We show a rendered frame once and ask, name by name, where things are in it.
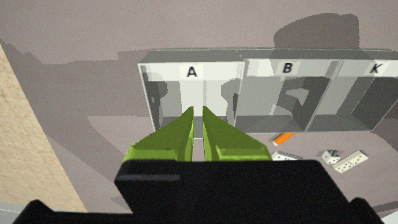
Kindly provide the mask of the white rack of three labelled bins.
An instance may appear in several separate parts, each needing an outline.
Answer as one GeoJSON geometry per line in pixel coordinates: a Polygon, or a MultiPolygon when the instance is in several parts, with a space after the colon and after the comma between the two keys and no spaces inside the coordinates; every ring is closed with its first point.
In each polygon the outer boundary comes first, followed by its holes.
{"type": "Polygon", "coordinates": [[[398,101],[389,49],[161,48],[138,66],[154,132],[193,106],[194,139],[203,106],[246,134],[361,132],[398,101]]]}

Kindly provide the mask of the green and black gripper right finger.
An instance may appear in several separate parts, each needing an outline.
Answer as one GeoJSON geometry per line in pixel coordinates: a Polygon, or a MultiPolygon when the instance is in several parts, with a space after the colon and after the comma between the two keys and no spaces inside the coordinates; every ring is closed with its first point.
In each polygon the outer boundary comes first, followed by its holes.
{"type": "Polygon", "coordinates": [[[265,144],[218,118],[207,106],[203,106],[203,145],[205,161],[273,160],[265,144]]]}

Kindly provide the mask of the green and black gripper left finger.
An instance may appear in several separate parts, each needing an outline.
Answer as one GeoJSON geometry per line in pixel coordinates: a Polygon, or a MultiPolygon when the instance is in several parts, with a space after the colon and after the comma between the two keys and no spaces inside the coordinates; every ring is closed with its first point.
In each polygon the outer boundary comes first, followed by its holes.
{"type": "Polygon", "coordinates": [[[190,106],[179,118],[131,145],[123,162],[129,159],[192,161],[193,139],[194,107],[190,106]]]}

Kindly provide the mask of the orange battery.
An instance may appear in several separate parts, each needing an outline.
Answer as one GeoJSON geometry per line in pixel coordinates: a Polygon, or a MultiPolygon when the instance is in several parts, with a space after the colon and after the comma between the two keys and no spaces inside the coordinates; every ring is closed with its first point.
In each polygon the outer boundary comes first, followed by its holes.
{"type": "Polygon", "coordinates": [[[278,146],[279,144],[281,144],[282,142],[284,142],[285,140],[287,140],[288,138],[290,138],[291,136],[293,136],[295,133],[284,133],[279,135],[277,138],[275,138],[273,140],[274,145],[278,146]]]}

